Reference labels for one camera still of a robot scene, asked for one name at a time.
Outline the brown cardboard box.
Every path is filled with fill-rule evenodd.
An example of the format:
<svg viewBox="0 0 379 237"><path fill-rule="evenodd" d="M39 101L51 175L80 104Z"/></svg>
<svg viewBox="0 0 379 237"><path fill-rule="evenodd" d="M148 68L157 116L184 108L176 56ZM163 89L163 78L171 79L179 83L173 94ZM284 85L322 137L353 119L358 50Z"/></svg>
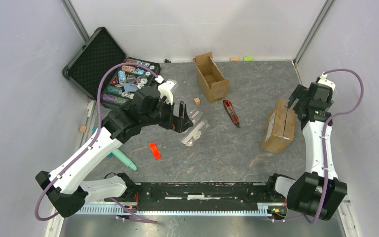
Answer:
<svg viewBox="0 0 379 237"><path fill-rule="evenodd" d="M261 149L273 154L281 153L295 136L297 115L286 108L287 99L280 98L268 116Z"/></svg>

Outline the red black utility knife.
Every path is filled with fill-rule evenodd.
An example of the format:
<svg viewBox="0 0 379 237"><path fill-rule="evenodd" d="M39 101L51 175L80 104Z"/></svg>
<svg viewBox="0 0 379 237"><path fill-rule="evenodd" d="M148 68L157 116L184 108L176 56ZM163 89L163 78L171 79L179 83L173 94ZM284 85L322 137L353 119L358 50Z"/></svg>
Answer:
<svg viewBox="0 0 379 237"><path fill-rule="evenodd" d="M232 105L231 101L229 101L229 100L223 100L223 106L224 106L224 108L225 108L225 110L226 110L229 118L233 122L233 124L237 128L240 128L239 118L238 118L237 114L234 111L234 108L233 108L233 105Z"/></svg>

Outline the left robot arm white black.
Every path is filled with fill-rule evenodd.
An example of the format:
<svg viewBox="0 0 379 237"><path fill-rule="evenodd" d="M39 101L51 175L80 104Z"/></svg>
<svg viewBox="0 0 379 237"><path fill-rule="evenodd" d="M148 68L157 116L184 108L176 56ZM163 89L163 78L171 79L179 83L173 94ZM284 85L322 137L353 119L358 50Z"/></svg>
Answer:
<svg viewBox="0 0 379 237"><path fill-rule="evenodd" d="M56 213L70 217L86 203L106 198L130 201L135 196L133 182L126 174L109 179L85 181L85 177L108 154L140 134L143 127L159 125L178 133L193 126L184 101L175 116L173 94L169 89L143 87L126 102L99 121L96 132L66 162L51 172L41 171L36 181L43 189L39 200L48 197Z"/></svg>

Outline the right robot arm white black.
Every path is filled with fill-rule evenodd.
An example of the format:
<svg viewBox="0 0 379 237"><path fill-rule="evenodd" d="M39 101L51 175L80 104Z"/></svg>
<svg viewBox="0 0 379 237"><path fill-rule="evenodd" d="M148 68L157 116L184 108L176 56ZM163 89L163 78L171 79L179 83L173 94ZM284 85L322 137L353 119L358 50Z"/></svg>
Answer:
<svg viewBox="0 0 379 237"><path fill-rule="evenodd" d="M289 210L329 220L347 194L347 184L339 181L332 162L332 106L335 84L312 82L297 85L285 107L293 110L301 123L306 144L306 168L294 180L274 173L267 181L265 195L271 201L285 197Z"/></svg>

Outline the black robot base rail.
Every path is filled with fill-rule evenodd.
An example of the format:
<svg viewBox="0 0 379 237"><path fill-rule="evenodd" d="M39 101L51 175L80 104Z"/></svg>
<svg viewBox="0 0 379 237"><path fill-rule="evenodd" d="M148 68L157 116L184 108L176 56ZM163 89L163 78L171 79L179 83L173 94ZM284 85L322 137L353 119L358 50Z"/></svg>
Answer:
<svg viewBox="0 0 379 237"><path fill-rule="evenodd" d="M266 182L142 182L116 200L134 202L138 211L254 211L259 203L286 204Z"/></svg>

